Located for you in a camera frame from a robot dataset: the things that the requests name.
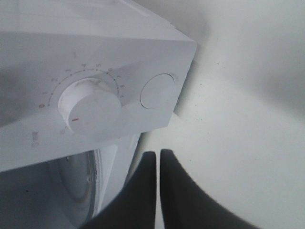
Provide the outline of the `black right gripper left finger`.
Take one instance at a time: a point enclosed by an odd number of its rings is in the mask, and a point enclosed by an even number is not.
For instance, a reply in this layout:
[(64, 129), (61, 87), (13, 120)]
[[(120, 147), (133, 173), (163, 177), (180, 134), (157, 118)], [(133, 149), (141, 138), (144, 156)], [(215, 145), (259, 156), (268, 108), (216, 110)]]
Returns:
[(153, 229), (156, 212), (156, 154), (143, 153), (121, 192), (83, 229)]

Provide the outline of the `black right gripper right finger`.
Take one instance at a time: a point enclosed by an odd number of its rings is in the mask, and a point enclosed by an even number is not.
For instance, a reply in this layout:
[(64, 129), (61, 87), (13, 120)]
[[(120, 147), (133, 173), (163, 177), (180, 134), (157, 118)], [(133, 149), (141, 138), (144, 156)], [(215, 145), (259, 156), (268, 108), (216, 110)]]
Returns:
[(166, 229), (253, 229), (209, 197), (170, 149), (160, 153), (160, 195)]

